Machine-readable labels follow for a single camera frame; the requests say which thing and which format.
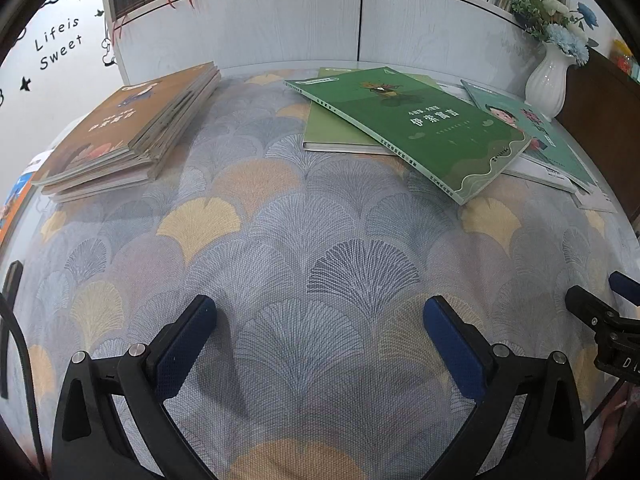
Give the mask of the white swordsman cover book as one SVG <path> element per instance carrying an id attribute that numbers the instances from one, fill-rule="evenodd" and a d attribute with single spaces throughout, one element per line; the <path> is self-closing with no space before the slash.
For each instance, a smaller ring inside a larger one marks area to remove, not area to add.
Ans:
<path id="1" fill-rule="evenodd" d="M 600 186 L 585 184 L 575 180 L 573 177 L 570 177 L 570 182 L 575 185 L 576 191 L 573 193 L 572 199 L 579 209 L 616 214 L 617 209 L 611 197 L 603 192 Z"/>

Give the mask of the teal green cover book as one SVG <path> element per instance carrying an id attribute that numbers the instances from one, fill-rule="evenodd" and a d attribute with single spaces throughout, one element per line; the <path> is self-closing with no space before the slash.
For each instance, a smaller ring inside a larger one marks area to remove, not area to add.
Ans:
<path id="1" fill-rule="evenodd" d="M 523 152 L 528 159 L 558 170 L 585 190 L 596 184 L 562 136 L 533 107 L 472 82 L 462 80 L 461 83 L 478 108 L 487 110 L 532 138 L 529 147 Z"/>

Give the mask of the dark green cover book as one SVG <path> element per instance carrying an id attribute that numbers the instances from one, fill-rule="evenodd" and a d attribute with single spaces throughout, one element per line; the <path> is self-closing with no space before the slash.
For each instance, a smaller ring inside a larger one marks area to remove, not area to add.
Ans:
<path id="1" fill-rule="evenodd" d="M 286 84 L 383 145 L 459 205 L 530 143 L 527 133 L 493 114 L 388 66 Z"/>

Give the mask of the light green illustrated book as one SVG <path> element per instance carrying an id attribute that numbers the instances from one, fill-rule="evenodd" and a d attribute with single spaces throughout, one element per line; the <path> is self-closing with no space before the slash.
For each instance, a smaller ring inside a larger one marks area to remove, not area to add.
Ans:
<path id="1" fill-rule="evenodd" d="M 356 70 L 321 67 L 318 71 L 318 77 L 336 76 L 350 72 L 356 72 Z M 439 84 L 430 76 L 409 74 L 409 77 L 421 81 L 422 84 L 440 89 Z M 388 84 L 373 84 L 373 89 L 370 91 L 377 94 L 386 91 L 389 95 L 395 92 Z M 385 146 L 314 101 L 310 103 L 303 137 L 303 149 L 312 152 L 393 155 Z"/>

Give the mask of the dark brown wooden cabinet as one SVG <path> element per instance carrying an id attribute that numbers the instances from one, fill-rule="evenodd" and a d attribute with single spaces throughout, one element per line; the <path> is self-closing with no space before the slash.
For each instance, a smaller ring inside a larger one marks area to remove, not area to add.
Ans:
<path id="1" fill-rule="evenodd" d="M 559 123 L 608 181 L 631 222 L 639 220 L 639 84 L 599 52 L 567 71 Z"/>

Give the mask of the white ribbed ceramic vase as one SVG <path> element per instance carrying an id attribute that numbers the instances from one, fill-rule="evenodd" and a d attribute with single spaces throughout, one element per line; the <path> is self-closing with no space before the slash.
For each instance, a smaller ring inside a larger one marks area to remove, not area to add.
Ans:
<path id="1" fill-rule="evenodd" d="M 557 44 L 547 42 L 544 59 L 530 74 L 525 86 L 525 103 L 536 108 L 549 122 L 559 115 L 566 97 L 567 71 L 576 58 Z"/>

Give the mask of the orange comic cover book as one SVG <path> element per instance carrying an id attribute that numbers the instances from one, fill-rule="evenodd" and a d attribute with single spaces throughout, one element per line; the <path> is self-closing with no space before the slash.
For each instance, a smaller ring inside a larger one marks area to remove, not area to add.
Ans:
<path id="1" fill-rule="evenodd" d="M 13 188 L 11 188 L 1 208 L 1 247 L 9 243 L 13 232 L 17 228 L 18 222 L 20 222 L 21 215 L 24 212 L 30 196 L 35 192 L 35 189 L 32 187 L 34 174 L 42 167 L 52 153 L 52 150 L 45 150 L 37 154 L 18 177 Z"/>

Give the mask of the blue and white artificial flowers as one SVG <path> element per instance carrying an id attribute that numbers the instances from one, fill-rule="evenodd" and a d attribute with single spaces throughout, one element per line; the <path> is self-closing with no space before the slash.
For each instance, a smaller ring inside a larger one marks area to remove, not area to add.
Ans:
<path id="1" fill-rule="evenodd" d="M 588 36 L 599 27 L 597 15 L 585 3 L 570 8 L 562 0 L 511 0 L 510 12 L 534 39 L 554 44 L 576 65 L 589 61 L 589 48 L 597 44 Z"/>

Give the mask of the white bookshelf unit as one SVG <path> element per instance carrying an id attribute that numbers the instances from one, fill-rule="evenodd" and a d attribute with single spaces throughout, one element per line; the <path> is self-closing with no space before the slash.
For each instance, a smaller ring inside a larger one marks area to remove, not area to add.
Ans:
<path id="1" fill-rule="evenodd" d="M 544 57 L 483 0 L 155 0 L 124 18 L 103 2 L 127 82 L 207 61 L 226 72 L 387 65 L 519 95 Z"/>

